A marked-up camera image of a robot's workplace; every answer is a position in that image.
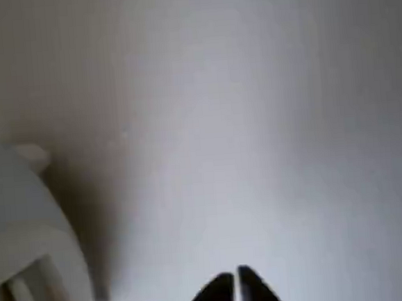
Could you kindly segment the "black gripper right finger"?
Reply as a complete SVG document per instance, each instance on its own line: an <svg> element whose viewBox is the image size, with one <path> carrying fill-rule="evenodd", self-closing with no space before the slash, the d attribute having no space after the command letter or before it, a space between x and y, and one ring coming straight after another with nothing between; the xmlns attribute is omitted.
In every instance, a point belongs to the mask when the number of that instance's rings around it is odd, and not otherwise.
<svg viewBox="0 0 402 301"><path fill-rule="evenodd" d="M242 301L282 301L252 267L241 265L237 273Z"/></svg>

